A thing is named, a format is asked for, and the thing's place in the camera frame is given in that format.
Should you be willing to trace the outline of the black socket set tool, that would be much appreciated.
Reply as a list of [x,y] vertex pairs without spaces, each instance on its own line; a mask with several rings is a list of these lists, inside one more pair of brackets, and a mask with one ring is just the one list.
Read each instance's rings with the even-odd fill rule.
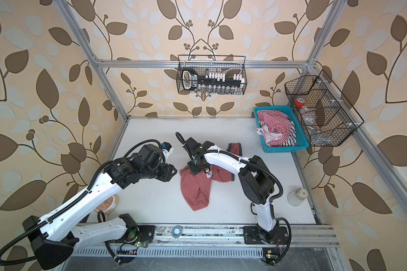
[[182,68],[178,70],[176,81],[178,91],[241,92],[247,86],[244,70],[221,68]]

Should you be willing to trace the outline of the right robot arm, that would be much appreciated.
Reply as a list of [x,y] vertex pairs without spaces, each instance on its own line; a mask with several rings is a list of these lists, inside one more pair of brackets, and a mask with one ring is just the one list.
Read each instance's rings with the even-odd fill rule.
[[276,246],[285,238],[287,244],[283,251],[268,252],[263,257],[267,265],[281,262],[292,243],[292,228],[286,218],[275,215],[273,201],[282,197],[284,189],[262,158],[243,157],[239,143],[222,150],[209,141],[198,143],[192,137],[184,139],[179,132],[175,135],[190,159],[180,176],[182,194],[191,209],[198,211],[208,206],[212,181],[229,182],[239,178],[251,202],[251,212],[257,218],[255,227],[244,229],[244,237],[255,236],[260,243]]

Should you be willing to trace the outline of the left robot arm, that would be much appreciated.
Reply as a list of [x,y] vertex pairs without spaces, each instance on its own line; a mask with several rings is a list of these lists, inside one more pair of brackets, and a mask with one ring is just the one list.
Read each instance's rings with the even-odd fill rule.
[[[146,140],[138,143],[139,152],[132,149],[118,159],[106,161],[95,172],[89,185],[57,209],[42,217],[30,216],[23,221],[24,233],[0,249],[0,266],[38,261],[41,269],[53,269],[65,262],[89,233],[79,233],[75,227],[96,207],[111,196],[141,179],[169,182],[177,173],[167,164],[173,147],[168,142]],[[23,259],[3,260],[2,256],[21,240],[28,238],[34,255]]]

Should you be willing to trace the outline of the red white striped garment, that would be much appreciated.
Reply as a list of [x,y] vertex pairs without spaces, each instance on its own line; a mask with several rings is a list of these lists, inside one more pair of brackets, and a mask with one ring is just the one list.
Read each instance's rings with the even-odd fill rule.
[[294,122],[277,110],[259,110],[256,133],[263,137],[267,147],[293,147],[297,145]]

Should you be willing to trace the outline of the red tank top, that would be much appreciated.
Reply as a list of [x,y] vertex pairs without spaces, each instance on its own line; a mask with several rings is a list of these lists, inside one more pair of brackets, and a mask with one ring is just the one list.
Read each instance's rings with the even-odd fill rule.
[[227,183],[235,180],[238,171],[230,171],[219,165],[210,165],[210,172],[193,174],[189,166],[180,170],[180,188],[184,200],[193,211],[206,208],[209,205],[211,182]]

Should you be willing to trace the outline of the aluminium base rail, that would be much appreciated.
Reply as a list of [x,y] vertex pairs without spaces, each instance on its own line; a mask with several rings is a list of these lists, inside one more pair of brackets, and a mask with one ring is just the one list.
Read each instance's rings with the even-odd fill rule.
[[206,246],[206,247],[245,247],[286,246],[291,239],[291,247],[300,248],[339,248],[340,244],[332,226],[291,225],[291,232],[281,222],[275,240],[265,243],[260,239],[257,227],[253,224],[182,224],[180,236],[172,235],[175,224],[140,224],[142,240],[150,245],[160,246]]

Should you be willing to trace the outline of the round tan pad dish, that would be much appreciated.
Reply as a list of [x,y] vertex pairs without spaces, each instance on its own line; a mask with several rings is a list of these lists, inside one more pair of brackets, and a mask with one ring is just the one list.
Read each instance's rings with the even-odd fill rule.
[[96,213],[98,213],[99,211],[102,211],[105,215],[108,215],[115,210],[118,203],[119,203],[118,196],[113,195],[110,198],[108,198],[107,200],[105,200],[104,202],[102,202],[99,206],[97,206],[94,209],[94,211]]

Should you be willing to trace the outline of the round blue button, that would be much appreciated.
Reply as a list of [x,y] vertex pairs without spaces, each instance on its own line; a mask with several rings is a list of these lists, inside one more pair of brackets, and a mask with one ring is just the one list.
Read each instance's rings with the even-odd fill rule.
[[178,239],[182,236],[183,228],[180,225],[175,225],[172,228],[171,235],[173,238]]

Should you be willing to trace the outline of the red capped plastic bottle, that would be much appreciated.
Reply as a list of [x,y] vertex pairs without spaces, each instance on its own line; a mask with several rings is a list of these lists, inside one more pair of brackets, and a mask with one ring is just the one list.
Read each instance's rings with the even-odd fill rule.
[[296,98],[295,106],[301,119],[306,125],[317,125],[317,112],[315,108],[308,107],[304,98]]

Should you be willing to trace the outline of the white plastic bottle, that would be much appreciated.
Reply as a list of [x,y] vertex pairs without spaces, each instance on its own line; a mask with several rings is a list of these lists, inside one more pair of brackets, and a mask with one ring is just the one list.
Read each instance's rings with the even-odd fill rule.
[[300,206],[309,196],[309,193],[304,188],[298,188],[295,191],[292,191],[287,196],[287,201],[291,206],[298,207]]

